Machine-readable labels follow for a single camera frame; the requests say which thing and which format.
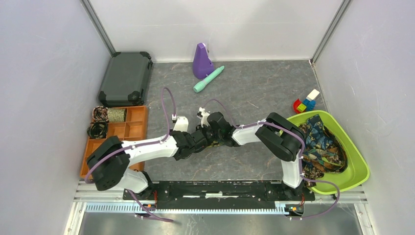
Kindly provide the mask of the rolled black patterned tie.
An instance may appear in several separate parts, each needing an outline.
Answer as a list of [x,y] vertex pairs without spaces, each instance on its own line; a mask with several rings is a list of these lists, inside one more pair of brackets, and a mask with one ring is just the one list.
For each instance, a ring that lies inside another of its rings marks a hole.
[[86,132],[90,139],[105,139],[108,133],[108,124],[106,122],[91,122]]

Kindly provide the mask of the orange compartment tray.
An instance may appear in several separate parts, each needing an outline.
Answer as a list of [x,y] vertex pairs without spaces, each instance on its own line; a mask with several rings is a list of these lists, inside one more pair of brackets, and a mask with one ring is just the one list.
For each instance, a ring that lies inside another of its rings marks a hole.
[[87,158],[91,155],[107,138],[117,136],[121,141],[140,141],[147,137],[148,108],[146,106],[115,107],[127,109],[127,117],[124,122],[109,122],[108,133],[105,139],[90,139],[88,136],[84,159],[81,164],[80,177],[84,178],[89,171]]

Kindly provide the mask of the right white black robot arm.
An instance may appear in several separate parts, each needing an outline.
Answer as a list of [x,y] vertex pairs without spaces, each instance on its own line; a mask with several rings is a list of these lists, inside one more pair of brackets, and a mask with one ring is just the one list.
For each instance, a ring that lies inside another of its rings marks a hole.
[[283,170],[283,195],[295,200],[302,194],[299,156],[305,144],[305,133],[277,113],[253,124],[234,127],[221,112],[207,113],[200,110],[201,129],[210,145],[238,147],[249,143],[263,143],[281,160]]

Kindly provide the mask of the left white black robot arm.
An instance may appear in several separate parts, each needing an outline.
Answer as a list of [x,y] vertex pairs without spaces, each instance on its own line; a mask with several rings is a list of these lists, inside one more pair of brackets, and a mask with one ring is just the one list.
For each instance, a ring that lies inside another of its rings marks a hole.
[[128,189],[141,199],[149,199],[154,193],[150,178],[143,171],[130,166],[156,158],[181,160],[204,150],[208,140],[198,130],[192,134],[171,131],[170,134],[142,141],[121,141],[117,136],[106,139],[87,158],[86,183],[94,183],[98,191],[113,187]]

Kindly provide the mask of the teal cylindrical pen tool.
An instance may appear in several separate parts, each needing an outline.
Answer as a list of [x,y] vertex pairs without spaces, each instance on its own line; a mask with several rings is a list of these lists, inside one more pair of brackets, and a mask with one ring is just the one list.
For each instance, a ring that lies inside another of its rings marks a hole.
[[225,66],[221,66],[215,69],[211,74],[209,74],[206,78],[199,81],[194,87],[193,90],[196,93],[201,92],[213,79],[215,79],[223,70]]

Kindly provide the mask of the rolled pink brown tie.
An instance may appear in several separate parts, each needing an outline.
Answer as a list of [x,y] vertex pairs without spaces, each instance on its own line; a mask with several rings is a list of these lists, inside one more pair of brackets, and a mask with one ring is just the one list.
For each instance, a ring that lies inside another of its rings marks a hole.
[[92,111],[92,123],[105,122],[109,123],[108,108],[104,106],[97,106]]

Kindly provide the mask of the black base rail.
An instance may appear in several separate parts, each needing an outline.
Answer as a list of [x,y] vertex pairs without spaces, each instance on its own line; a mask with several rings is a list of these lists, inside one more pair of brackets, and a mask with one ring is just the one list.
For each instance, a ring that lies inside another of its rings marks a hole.
[[159,181],[136,198],[157,209],[272,209],[276,201],[314,201],[307,188],[292,189],[282,181]]

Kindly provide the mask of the rolled olive speckled tie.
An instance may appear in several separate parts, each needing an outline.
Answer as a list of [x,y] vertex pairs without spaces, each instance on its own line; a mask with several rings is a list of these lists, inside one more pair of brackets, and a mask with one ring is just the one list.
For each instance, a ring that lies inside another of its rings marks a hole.
[[127,117],[127,109],[108,108],[108,122],[124,122]]

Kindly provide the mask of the purple metronome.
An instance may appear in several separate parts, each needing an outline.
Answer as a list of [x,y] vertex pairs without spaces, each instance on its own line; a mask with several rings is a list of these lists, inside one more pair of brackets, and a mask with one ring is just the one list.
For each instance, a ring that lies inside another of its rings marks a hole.
[[209,59],[206,45],[204,43],[198,43],[192,63],[192,72],[194,76],[197,79],[202,80],[210,75],[214,70],[214,64]]

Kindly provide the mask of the dark green hard case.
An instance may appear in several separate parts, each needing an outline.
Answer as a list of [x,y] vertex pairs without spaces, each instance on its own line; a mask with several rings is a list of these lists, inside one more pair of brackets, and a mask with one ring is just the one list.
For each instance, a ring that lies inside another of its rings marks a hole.
[[110,108],[143,105],[152,67],[152,57],[146,51],[114,53],[98,92],[99,102]]

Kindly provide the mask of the pile of patterned ties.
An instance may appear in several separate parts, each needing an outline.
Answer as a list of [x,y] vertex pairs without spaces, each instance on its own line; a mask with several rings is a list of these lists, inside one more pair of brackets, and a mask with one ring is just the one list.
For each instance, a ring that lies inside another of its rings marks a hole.
[[302,171],[306,178],[316,180],[326,173],[342,173],[347,169],[344,148],[319,115],[310,117],[299,128],[305,133]]

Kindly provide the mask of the lime green plastic bin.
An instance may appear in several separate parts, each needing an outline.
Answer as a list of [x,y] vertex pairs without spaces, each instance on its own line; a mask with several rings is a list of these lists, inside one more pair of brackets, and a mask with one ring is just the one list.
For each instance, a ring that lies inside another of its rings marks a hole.
[[340,192],[351,190],[364,183],[370,176],[369,167],[348,134],[331,114],[322,110],[314,110],[296,114],[289,117],[288,120],[298,126],[306,123],[309,118],[315,115],[319,115],[324,126],[334,134],[345,151],[348,162],[345,171],[341,173],[325,173],[320,180],[336,184]]

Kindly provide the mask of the colourful toy block stack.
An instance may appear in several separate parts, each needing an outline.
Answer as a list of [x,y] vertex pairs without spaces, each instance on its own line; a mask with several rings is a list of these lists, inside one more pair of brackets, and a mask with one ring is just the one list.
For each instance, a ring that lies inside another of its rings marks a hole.
[[293,103],[293,110],[296,114],[301,114],[304,112],[313,111],[316,105],[316,98],[320,94],[320,92],[316,89],[311,91],[307,97],[301,101],[297,99]]

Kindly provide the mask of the blue yellow floral tie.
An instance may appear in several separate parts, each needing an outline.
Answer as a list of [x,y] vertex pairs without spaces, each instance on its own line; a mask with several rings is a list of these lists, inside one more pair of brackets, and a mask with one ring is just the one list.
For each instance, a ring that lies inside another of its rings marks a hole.
[[218,146],[222,146],[222,145],[223,145],[223,144],[222,144],[221,142],[218,142],[218,141],[212,141],[212,142],[210,142],[210,143],[206,144],[206,145],[204,146],[204,148],[218,147]]

